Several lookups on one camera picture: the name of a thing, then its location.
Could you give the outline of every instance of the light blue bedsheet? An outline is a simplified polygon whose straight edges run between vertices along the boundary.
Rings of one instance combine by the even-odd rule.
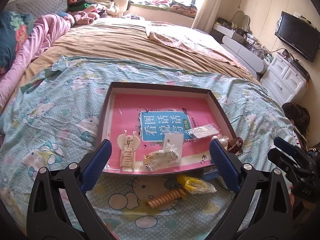
[[[276,136],[292,144],[293,126],[264,88],[244,79],[190,73],[105,58],[62,57],[22,87],[0,117],[6,134],[0,152],[0,197],[14,219],[26,226],[27,206],[38,169],[63,169],[94,149],[102,104],[111,82],[170,84],[210,89],[244,140],[239,158],[271,171],[267,152]],[[87,193],[101,219],[119,239],[204,239],[222,217],[232,194],[213,182],[216,193],[176,200],[150,211],[142,200],[177,186],[170,177],[102,174]],[[63,201],[74,227],[80,228],[65,191]],[[258,200],[244,219],[246,227]]]

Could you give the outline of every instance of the flat screen tv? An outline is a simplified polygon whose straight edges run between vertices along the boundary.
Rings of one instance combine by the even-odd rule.
[[[282,12],[275,35],[307,60],[314,61],[320,44],[320,33],[316,28],[291,14]]]

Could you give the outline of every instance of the tray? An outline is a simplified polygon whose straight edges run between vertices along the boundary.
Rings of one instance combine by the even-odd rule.
[[[127,175],[159,175],[213,166],[209,154],[210,138],[193,141],[185,134],[182,160],[177,166],[155,172],[141,171],[143,157],[163,147],[164,132],[184,131],[214,123],[221,134],[236,139],[236,134],[217,99],[210,90],[143,83],[111,83],[100,116],[97,145],[108,139],[112,155],[103,172]],[[120,167],[121,149],[117,138],[127,130],[136,131],[141,144],[136,151],[133,171]]]

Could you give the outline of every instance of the orange coiled hair tie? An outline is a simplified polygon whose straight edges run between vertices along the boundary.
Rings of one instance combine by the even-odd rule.
[[[147,204],[151,208],[156,208],[161,205],[167,204],[168,202],[178,199],[178,198],[184,198],[186,196],[185,189],[178,188],[174,190],[170,190],[168,193],[161,195],[160,197],[156,197],[154,199],[148,200]]]

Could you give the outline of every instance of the white hair claw clip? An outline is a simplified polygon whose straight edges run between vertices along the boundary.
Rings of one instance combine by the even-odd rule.
[[[136,159],[136,150],[140,146],[140,138],[136,131],[133,132],[133,135],[126,135],[126,133],[127,130],[124,130],[124,134],[120,134],[117,139],[118,146],[121,149],[120,167],[123,170],[132,171]]]

